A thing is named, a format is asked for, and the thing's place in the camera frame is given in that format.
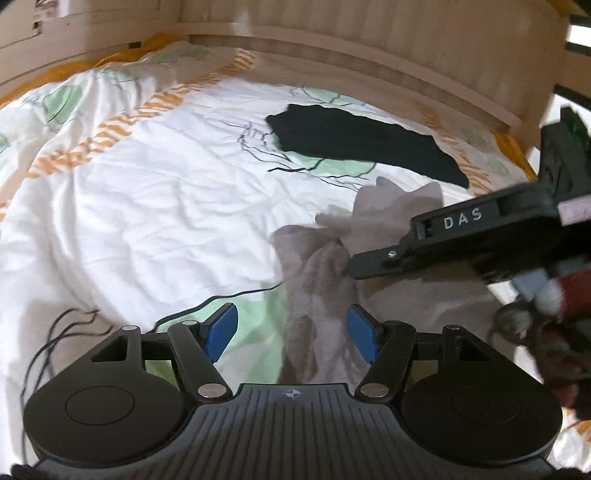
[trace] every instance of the orange stripe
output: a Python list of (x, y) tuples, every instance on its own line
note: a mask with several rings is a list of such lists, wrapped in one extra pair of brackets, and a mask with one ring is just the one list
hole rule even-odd
[(111, 118), (108, 121), (121, 122), (122, 124), (125, 124), (125, 125), (135, 125), (137, 122), (136, 120), (132, 119), (127, 113), (120, 113), (119, 115), (114, 116), (113, 118)]
[(53, 162), (47, 157), (38, 158), (33, 164), (33, 167), (41, 170), (46, 175), (51, 175), (52, 173), (59, 171)]
[(589, 429), (591, 429), (591, 422), (588, 420), (583, 420), (577, 425), (576, 429), (577, 432), (579, 432), (581, 435), (584, 435), (589, 431)]
[(491, 178), (487, 174), (483, 174), (483, 173), (480, 173), (477, 171), (469, 170), (467, 168), (463, 169), (461, 165), (460, 165), (460, 170), (462, 170), (462, 172), (464, 172), (467, 177), (476, 177), (479, 180), (488, 181), (488, 182), (490, 182), (490, 180), (491, 180)]
[(115, 143), (117, 143), (119, 141), (119, 138), (118, 137), (116, 137), (116, 136), (114, 136), (114, 135), (112, 135), (112, 134), (110, 134), (110, 133), (108, 133), (107, 131), (104, 131), (104, 130), (102, 132), (98, 132), (95, 135), (95, 138), (108, 138), (108, 139), (114, 141)]
[(155, 98), (156, 100), (160, 100), (162, 102), (165, 102), (165, 103), (172, 103), (175, 106), (179, 106), (181, 103), (183, 103), (183, 99), (173, 93), (166, 93), (166, 92), (157, 93), (156, 95), (154, 95), (153, 98)]
[(89, 137), (81, 142), (74, 151), (65, 153), (63, 150), (56, 150), (50, 157), (38, 158), (31, 167), (31, 170), (27, 174), (28, 178), (40, 177), (39, 172), (35, 169), (41, 170), (45, 174), (51, 174), (59, 172), (57, 165), (65, 168), (74, 168), (83, 163), (88, 163), (91, 158), (88, 157), (90, 153), (103, 153), (105, 148), (110, 148), (119, 142), (121, 137), (128, 137), (131, 132), (126, 130), (124, 127), (114, 125), (112, 122), (121, 122), (125, 125), (133, 126), (137, 123), (140, 118), (155, 118), (162, 115), (163, 112), (168, 112), (174, 109), (175, 106), (183, 103), (183, 96), (188, 95), (194, 91), (200, 91), (204, 88), (219, 83), (224, 78), (230, 75), (236, 75), (245, 70), (245, 66), (250, 66), (251, 63), (248, 58), (256, 58), (254, 54), (249, 52), (241, 52), (241, 55), (234, 59), (234, 61), (226, 65), (225, 67), (219, 68), (214, 73), (204, 74), (192, 83), (186, 83), (183, 85), (177, 85), (171, 88), (168, 92), (158, 92), (152, 95), (152, 98), (145, 102), (140, 108), (138, 108), (131, 115), (127, 112), (121, 112), (106, 122), (99, 125), (102, 129), (94, 137)]
[(174, 107), (171, 107), (169, 105), (164, 105), (163, 103), (158, 103), (158, 102), (145, 102), (144, 107), (145, 108), (154, 108), (156, 110), (164, 110), (167, 112), (174, 109)]
[(149, 110), (144, 112), (144, 110), (147, 110), (147, 109), (138, 108), (137, 117), (139, 117), (139, 118), (154, 118), (155, 116), (162, 115), (162, 112), (150, 112)]
[(485, 187), (485, 186), (484, 186), (482, 183), (480, 183), (480, 182), (479, 182), (479, 181), (477, 181), (477, 180), (472, 180), (472, 181), (470, 182), (470, 185), (471, 185), (473, 188), (480, 188), (481, 190), (484, 190), (486, 193), (491, 193), (491, 192), (492, 192), (492, 190), (491, 190), (489, 187)]
[(116, 143), (118, 143), (119, 140), (105, 140), (104, 142), (97, 142), (96, 145), (98, 145), (101, 148), (111, 148), (113, 145), (115, 145)]
[(107, 128), (122, 137), (128, 137), (131, 135), (131, 132), (128, 132), (125, 128), (120, 127), (119, 125), (108, 125)]

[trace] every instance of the blue gripper pad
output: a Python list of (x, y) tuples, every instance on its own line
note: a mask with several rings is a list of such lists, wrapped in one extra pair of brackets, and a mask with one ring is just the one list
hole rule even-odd
[(205, 322), (199, 324), (203, 351), (212, 362), (220, 359), (237, 330), (238, 309), (233, 303), (225, 303)]
[(378, 339), (384, 334), (384, 328), (359, 305), (347, 309), (347, 332), (367, 363), (378, 359)]

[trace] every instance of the metal rivet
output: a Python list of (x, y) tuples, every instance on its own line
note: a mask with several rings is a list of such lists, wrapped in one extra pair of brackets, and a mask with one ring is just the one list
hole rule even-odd
[(366, 383), (361, 387), (361, 393), (369, 398), (381, 398), (388, 395), (390, 390), (381, 383)]
[(199, 387), (197, 393), (203, 398), (219, 398), (225, 395), (227, 391), (228, 389), (219, 383), (206, 383)]

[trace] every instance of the circular pad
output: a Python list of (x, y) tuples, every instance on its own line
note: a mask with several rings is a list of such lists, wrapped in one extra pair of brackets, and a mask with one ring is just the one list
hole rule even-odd
[(402, 415), (428, 450), (487, 467), (545, 455), (562, 423), (543, 385), (486, 361), (460, 362), (416, 383), (402, 399)]
[(125, 362), (85, 366), (56, 376), (27, 403), (25, 430), (40, 456), (66, 465), (120, 465), (156, 450), (182, 424), (183, 396), (166, 380)]
[(118, 387), (85, 388), (66, 403), (68, 416), (84, 425), (108, 425), (124, 419), (133, 408), (133, 395)]

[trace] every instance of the green leaf pattern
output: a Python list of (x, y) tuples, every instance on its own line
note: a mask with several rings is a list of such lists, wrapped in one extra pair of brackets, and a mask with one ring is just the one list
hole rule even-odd
[(179, 51), (162, 51), (150, 57), (150, 63), (154, 65), (171, 65), (180, 59), (206, 60), (209, 50), (200, 46), (190, 46)]
[[(275, 151), (281, 151), (279, 139), (273, 135), (270, 143)], [(288, 153), (290, 160), (316, 175), (359, 177), (370, 170), (375, 163), (362, 160), (332, 160), (330, 158), (307, 157), (296, 152)]]
[(295, 87), (292, 89), (291, 94), (294, 97), (313, 101), (314, 103), (325, 103), (334, 106), (366, 105), (365, 102), (356, 98), (322, 88)]
[(77, 85), (63, 85), (46, 95), (41, 104), (47, 125), (60, 129), (76, 111), (82, 96), (82, 88)]
[(125, 82), (135, 82), (137, 80), (127, 70), (102, 69), (99, 71), (98, 78), (106, 79), (114, 85), (120, 85)]
[(5, 135), (0, 134), (0, 154), (8, 147), (10, 147), (10, 142)]
[[(203, 322), (228, 301), (238, 308), (238, 331), (224, 351), (222, 359), (227, 360), (232, 371), (240, 370), (244, 366), (239, 361), (233, 361), (233, 358), (238, 357), (243, 348), (258, 346), (262, 352), (261, 356), (252, 366), (246, 366), (245, 370), (241, 372), (244, 381), (247, 383), (276, 383), (282, 366), (283, 338), (287, 323), (287, 289), (283, 285), (263, 294), (214, 300), (198, 312), (161, 325), (158, 331), (166, 332), (171, 325), (185, 320)], [(176, 384), (170, 364), (147, 363), (146, 369), (150, 373)], [(223, 375), (223, 368), (220, 369), (220, 373)]]

